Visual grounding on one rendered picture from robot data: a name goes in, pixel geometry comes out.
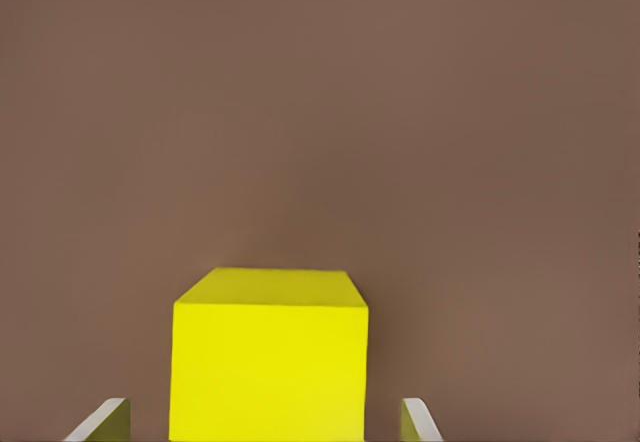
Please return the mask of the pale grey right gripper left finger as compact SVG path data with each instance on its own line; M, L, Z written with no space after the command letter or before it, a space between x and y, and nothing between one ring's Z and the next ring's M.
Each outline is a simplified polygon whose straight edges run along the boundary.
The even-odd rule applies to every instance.
M107 399L62 442L131 442L130 401Z

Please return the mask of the yellow cube block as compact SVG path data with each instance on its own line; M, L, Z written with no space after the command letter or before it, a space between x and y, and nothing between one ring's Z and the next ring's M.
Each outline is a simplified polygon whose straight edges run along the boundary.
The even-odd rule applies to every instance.
M343 271L218 267L173 306L171 442L363 442L369 309Z

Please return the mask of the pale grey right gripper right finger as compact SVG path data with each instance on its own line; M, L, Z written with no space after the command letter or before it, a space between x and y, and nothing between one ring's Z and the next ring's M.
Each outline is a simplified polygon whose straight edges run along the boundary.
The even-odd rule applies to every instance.
M421 398L403 398L401 401L400 441L443 442L443 436Z

